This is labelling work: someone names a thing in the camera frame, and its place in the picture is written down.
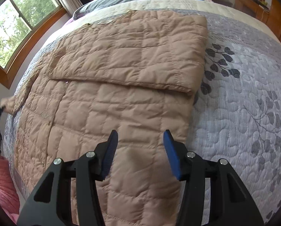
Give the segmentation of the pink sleeved left forearm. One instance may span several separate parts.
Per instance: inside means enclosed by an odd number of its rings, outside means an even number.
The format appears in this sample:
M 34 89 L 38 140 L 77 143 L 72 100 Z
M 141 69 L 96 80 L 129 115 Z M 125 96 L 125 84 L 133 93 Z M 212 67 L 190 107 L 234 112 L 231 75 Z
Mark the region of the pink sleeved left forearm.
M 20 214 L 20 200 L 12 180 L 9 162 L 0 155 L 0 206 L 8 217 L 17 224 Z

